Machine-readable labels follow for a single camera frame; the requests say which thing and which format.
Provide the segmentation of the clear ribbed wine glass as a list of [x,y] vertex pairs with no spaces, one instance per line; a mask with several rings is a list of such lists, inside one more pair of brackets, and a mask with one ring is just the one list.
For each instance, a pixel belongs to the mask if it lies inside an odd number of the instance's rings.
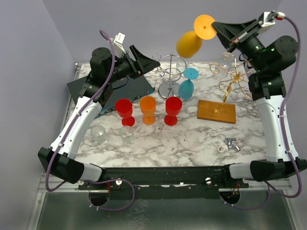
[[223,53],[220,59],[217,61],[217,65],[214,67],[215,76],[217,79],[222,80],[227,77],[228,72],[232,68],[232,62],[234,57],[230,53]]

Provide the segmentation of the orange wine glass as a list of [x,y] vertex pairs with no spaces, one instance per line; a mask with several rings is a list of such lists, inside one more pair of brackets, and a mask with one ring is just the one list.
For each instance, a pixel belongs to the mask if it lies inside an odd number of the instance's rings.
[[152,125],[155,122],[156,99],[151,96],[145,96],[140,100],[140,108],[143,113],[142,121],[146,125]]

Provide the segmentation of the yellow wine glass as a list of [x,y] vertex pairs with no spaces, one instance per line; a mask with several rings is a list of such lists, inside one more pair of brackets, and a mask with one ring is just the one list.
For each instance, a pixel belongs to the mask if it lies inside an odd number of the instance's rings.
[[194,21],[193,30],[186,32],[178,40],[177,53],[183,58],[193,57],[200,50],[203,40],[211,40],[216,36],[214,22],[215,19],[209,15],[198,16]]

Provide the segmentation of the red wine glass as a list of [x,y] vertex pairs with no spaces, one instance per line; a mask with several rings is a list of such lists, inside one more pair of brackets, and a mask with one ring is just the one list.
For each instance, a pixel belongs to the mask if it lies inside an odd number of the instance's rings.
[[177,115],[182,108],[182,101],[178,97],[169,97],[165,102],[165,110],[167,115],[164,118],[168,126],[174,126],[177,123]]
[[118,115],[122,118],[123,126],[132,127],[135,124],[135,119],[132,116],[133,106],[132,102],[128,99],[119,99],[115,104]]

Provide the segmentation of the blue wine glass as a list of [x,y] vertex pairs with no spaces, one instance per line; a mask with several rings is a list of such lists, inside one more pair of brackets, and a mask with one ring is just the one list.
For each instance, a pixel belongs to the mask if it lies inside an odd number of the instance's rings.
[[188,100],[192,97],[194,92],[194,84],[192,80],[197,79],[199,72],[195,68],[186,68],[184,70],[184,77],[186,78],[179,87],[178,96],[183,100]]

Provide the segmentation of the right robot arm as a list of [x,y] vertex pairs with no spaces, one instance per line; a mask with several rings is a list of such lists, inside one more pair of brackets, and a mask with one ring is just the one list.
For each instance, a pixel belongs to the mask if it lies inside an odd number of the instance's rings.
[[293,146],[284,103],[290,92],[282,77],[284,69],[298,63],[298,42],[283,35],[265,47],[257,38],[261,30],[257,19],[239,24],[213,22],[212,26],[226,50],[238,49],[255,70],[248,78],[248,86],[266,141],[265,159],[230,164],[229,171],[221,175],[222,185],[233,187],[238,179],[283,179],[306,170],[307,161],[299,158]]

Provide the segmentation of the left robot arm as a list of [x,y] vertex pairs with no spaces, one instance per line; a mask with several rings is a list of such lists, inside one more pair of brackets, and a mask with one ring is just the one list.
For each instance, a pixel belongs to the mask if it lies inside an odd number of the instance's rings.
[[134,45],[130,46],[130,51],[133,57],[128,54],[117,57],[105,47],[92,52],[91,71],[81,88],[73,114],[56,140],[38,152],[46,172],[71,184],[79,180],[90,181],[95,189],[106,185],[101,167],[78,162],[75,158],[87,129],[111,96],[112,84],[125,77],[136,79],[160,66],[157,60],[146,57]]

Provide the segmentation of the clear glass on silver rack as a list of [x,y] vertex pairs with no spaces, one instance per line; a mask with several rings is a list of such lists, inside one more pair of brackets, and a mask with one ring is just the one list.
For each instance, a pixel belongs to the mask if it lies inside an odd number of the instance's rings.
[[186,68],[189,67],[189,61],[186,58],[180,57],[177,59],[176,62],[176,69],[183,73],[185,71]]

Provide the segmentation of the clear glass tumbler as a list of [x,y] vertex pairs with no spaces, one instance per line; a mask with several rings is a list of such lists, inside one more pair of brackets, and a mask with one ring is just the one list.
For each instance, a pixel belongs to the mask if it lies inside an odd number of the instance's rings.
[[107,144],[108,136],[105,129],[101,125],[93,126],[90,133],[94,141],[103,145]]

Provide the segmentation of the chrome faucet tap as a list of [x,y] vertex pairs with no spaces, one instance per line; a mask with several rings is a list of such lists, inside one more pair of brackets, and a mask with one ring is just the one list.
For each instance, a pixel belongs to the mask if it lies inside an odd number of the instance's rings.
[[236,141],[236,138],[226,138],[225,139],[225,143],[226,143],[228,149],[240,151],[241,148],[238,145],[234,144],[234,141]]

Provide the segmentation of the black network switch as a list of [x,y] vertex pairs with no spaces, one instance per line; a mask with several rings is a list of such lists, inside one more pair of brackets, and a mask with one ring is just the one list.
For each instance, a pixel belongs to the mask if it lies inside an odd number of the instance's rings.
[[[79,92],[85,81],[86,77],[82,77],[80,79],[67,83],[72,100],[75,104],[77,103]],[[102,108],[101,112],[96,116],[96,118],[114,111],[115,104],[119,99],[129,99],[131,102],[134,102],[144,96],[153,93],[155,90],[155,87],[152,87],[144,76],[140,76],[137,79],[124,78],[118,80],[117,82],[112,84],[112,87],[112,95]]]

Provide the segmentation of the black mounting rail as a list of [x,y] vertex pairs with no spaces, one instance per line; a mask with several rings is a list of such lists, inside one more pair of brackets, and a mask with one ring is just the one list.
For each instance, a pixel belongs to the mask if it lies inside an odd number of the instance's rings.
[[[102,180],[110,179],[112,199],[128,199],[133,192],[135,199],[218,199],[219,189],[247,187],[231,178],[228,166],[106,168]],[[123,179],[122,184],[116,179]]]

